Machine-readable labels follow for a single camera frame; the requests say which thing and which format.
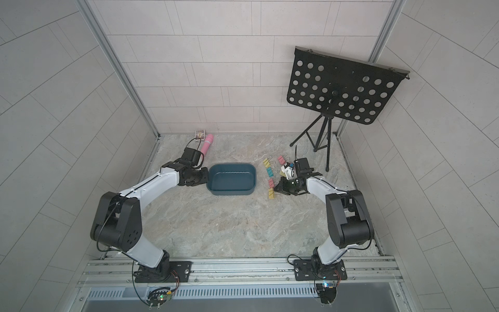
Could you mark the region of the teal binder clip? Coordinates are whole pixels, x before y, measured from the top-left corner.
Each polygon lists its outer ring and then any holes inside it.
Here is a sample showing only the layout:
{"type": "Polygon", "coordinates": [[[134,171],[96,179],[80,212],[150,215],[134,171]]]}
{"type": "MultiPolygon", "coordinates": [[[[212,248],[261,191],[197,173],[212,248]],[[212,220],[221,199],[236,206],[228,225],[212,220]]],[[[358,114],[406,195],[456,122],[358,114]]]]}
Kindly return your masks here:
{"type": "Polygon", "coordinates": [[[271,169],[271,168],[266,169],[266,171],[267,171],[267,174],[268,174],[268,176],[269,176],[270,178],[272,178],[272,177],[274,176],[273,171],[272,171],[272,169],[271,169]]]}

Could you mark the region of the teal plastic storage box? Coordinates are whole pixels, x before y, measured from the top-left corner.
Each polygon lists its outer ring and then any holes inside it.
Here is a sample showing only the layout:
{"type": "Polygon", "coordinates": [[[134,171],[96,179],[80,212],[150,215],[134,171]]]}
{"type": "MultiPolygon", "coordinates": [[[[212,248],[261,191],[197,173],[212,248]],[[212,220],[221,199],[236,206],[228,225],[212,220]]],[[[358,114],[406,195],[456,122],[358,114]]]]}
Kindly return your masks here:
{"type": "Polygon", "coordinates": [[[209,169],[207,189],[215,196],[251,195],[256,184],[256,168],[249,163],[220,163],[209,169]]]}

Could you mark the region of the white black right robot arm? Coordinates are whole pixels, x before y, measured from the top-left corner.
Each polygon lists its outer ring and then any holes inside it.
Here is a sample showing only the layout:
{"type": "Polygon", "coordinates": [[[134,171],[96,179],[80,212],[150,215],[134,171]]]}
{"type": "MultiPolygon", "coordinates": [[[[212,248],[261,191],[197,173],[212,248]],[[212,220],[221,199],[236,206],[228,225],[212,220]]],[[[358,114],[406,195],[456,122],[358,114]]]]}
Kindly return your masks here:
{"type": "Polygon", "coordinates": [[[274,191],[293,196],[311,194],[326,205],[329,237],[311,256],[314,274],[335,269],[349,250],[362,250],[363,244],[372,242],[374,227],[361,191],[334,186],[314,171],[306,158],[285,163],[281,171],[284,176],[274,191]]]}

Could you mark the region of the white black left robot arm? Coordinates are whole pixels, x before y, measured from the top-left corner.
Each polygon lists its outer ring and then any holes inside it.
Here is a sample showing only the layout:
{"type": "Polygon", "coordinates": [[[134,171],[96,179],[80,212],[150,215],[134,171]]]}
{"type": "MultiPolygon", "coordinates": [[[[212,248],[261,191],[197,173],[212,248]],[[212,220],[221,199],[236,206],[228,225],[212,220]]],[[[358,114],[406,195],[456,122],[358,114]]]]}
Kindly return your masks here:
{"type": "Polygon", "coordinates": [[[208,182],[204,154],[186,147],[182,156],[161,166],[158,172],[121,192],[106,192],[99,201],[90,238],[97,245],[122,252],[139,264],[135,276],[142,282],[163,282],[171,275],[170,256],[142,233],[142,211],[166,191],[208,182]]]}

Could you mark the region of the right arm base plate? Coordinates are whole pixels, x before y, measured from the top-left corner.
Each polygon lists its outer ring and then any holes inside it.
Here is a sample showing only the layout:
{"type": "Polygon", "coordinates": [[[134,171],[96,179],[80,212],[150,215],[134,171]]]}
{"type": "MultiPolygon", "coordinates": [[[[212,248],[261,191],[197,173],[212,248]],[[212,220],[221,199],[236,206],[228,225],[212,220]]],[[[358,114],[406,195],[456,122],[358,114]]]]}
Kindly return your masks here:
{"type": "Polygon", "coordinates": [[[323,265],[318,259],[295,259],[293,262],[296,281],[344,281],[348,279],[344,261],[323,265]]]}

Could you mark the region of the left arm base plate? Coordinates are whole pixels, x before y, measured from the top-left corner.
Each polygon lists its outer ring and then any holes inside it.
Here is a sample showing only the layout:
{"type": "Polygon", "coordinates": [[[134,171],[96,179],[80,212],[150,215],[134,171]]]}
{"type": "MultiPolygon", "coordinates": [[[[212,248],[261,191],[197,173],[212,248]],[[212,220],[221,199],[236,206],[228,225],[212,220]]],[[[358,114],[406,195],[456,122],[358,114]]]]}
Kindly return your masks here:
{"type": "Polygon", "coordinates": [[[161,263],[157,268],[151,269],[140,265],[133,270],[136,283],[175,283],[188,282],[191,274],[192,261],[170,261],[161,263]]]}

